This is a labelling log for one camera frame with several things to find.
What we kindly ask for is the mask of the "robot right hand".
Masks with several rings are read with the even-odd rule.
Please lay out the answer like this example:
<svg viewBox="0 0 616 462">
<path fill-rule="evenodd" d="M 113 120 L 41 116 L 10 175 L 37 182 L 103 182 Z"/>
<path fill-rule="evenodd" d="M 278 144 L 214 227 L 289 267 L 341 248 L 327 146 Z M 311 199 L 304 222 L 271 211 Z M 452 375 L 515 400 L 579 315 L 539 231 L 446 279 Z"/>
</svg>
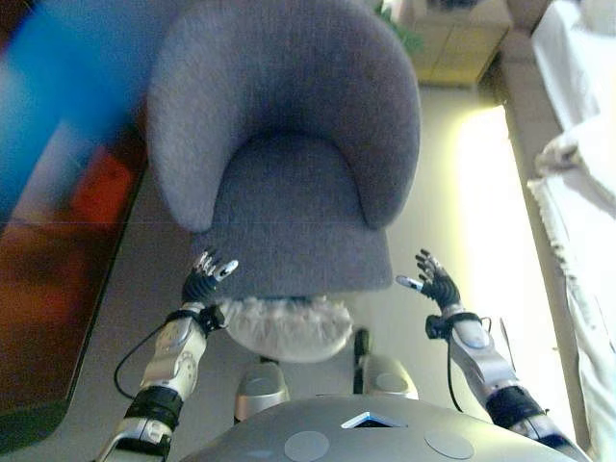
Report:
<svg viewBox="0 0 616 462">
<path fill-rule="evenodd" d="M 437 303 L 441 310 L 459 304 L 459 290 L 442 264 L 426 249 L 415 256 L 420 270 L 418 279 L 397 275 L 395 281 L 402 287 L 418 292 Z"/>
</svg>

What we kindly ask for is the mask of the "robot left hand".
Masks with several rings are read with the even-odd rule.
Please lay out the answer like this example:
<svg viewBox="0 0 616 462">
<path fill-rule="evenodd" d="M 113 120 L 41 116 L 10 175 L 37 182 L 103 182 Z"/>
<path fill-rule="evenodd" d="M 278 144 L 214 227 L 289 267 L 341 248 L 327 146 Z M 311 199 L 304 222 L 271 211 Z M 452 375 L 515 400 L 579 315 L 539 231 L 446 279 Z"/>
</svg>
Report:
<svg viewBox="0 0 616 462">
<path fill-rule="evenodd" d="M 219 283 L 239 266 L 237 260 L 222 264 L 216 251 L 206 247 L 194 260 L 182 287 L 182 303 L 205 303 L 216 291 Z"/>
</svg>

